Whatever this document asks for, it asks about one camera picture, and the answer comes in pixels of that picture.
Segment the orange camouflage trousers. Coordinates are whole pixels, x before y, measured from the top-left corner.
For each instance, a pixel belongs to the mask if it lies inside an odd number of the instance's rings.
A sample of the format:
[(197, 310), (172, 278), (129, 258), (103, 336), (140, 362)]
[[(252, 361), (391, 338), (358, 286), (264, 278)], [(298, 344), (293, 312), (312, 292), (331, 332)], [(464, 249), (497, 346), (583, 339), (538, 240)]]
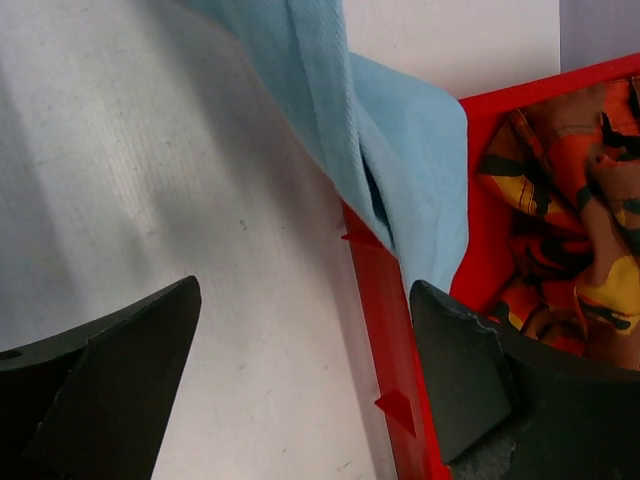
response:
[(523, 215), (514, 278), (491, 319), (552, 348), (639, 366), (639, 81), (617, 79), (513, 111), (480, 184)]

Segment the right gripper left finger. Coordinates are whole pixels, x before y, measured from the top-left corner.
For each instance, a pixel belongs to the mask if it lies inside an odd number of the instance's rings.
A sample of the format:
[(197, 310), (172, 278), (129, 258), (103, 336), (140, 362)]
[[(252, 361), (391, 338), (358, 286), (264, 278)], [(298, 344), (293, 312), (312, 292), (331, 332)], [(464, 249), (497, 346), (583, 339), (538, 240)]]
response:
[(201, 310), (193, 276), (1, 354), (4, 479), (149, 479)]

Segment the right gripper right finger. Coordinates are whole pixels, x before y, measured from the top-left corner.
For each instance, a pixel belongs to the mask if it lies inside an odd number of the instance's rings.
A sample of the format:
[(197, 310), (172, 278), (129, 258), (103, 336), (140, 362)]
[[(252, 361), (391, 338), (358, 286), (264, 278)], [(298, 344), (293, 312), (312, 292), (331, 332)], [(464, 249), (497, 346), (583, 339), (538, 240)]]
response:
[(442, 462), (456, 479), (635, 479), (639, 375), (490, 321), (425, 281), (410, 291)]

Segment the light blue trousers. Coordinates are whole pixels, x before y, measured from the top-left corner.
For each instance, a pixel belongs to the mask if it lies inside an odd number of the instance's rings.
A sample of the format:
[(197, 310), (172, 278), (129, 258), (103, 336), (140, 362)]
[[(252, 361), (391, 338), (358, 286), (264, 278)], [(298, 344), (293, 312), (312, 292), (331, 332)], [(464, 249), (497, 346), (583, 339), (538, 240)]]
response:
[(467, 117), (446, 91), (348, 47), (339, 1), (194, 1), (242, 46), (343, 201), (399, 262), (449, 291), (468, 239)]

